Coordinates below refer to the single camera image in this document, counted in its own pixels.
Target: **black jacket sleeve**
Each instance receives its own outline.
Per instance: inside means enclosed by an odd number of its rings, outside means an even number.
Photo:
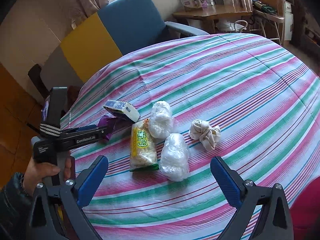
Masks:
[[[0,239],[25,239],[32,198],[22,181],[23,174],[15,173],[0,192]]]

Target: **knotted cloth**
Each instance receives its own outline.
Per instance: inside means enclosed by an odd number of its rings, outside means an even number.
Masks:
[[[214,150],[220,141],[220,127],[211,127],[208,121],[196,119],[191,123],[189,135],[194,140],[200,140],[207,151]]]

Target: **metal screw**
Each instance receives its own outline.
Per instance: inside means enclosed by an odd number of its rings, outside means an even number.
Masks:
[[[42,183],[42,182],[39,182],[36,187],[37,187],[37,188],[42,188],[42,187],[43,187],[43,183]]]
[[[67,186],[71,186],[71,185],[73,185],[73,184],[74,184],[73,179],[68,179],[68,180],[66,181],[66,185],[67,185]]]
[[[276,186],[277,189],[282,189],[282,185],[279,184],[279,183],[276,183],[275,186]]]
[[[247,179],[244,183],[245,183],[247,186],[249,186],[249,187],[252,187],[252,186],[253,186],[253,181],[250,180],[250,179]]]

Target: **blue gripper pad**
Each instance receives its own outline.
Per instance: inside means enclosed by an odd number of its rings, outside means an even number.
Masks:
[[[210,170],[229,205],[239,209],[242,205],[241,191],[216,157],[211,159]]]
[[[107,157],[100,155],[88,169],[83,170],[76,178],[74,189],[76,190],[77,204],[80,208],[89,205],[108,171],[108,166]]]
[[[87,131],[87,130],[91,130],[91,129],[95,129],[95,128],[97,128],[97,126],[95,124],[92,124],[92,125],[88,125],[85,127],[79,127],[76,131],[82,132],[82,131]]]

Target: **purple wrapper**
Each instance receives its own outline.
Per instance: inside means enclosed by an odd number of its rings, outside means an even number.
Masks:
[[[116,121],[118,118],[112,118],[109,116],[104,115],[103,117],[100,118],[99,123],[98,123],[98,127],[102,127],[102,126],[108,126],[108,134],[106,134],[103,138],[106,140],[110,140],[111,135],[113,133],[113,129],[115,128],[116,125]]]

